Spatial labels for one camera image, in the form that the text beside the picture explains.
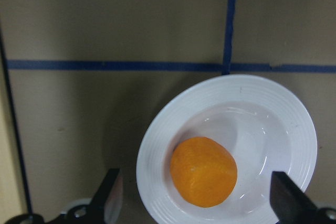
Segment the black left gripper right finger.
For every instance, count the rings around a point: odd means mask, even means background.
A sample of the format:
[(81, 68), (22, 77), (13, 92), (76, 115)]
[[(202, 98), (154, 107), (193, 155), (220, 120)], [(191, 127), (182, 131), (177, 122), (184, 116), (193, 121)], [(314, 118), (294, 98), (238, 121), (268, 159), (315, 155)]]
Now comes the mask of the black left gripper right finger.
[(317, 207), (285, 172), (272, 172), (269, 201), (281, 224), (335, 223), (335, 209)]

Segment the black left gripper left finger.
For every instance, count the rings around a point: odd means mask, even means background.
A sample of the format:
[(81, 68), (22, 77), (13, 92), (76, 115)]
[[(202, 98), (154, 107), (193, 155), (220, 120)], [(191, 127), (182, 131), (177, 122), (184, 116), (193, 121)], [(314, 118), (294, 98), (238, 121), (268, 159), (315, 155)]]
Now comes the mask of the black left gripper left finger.
[(109, 169), (90, 202), (90, 223), (116, 223), (120, 214), (120, 169)]

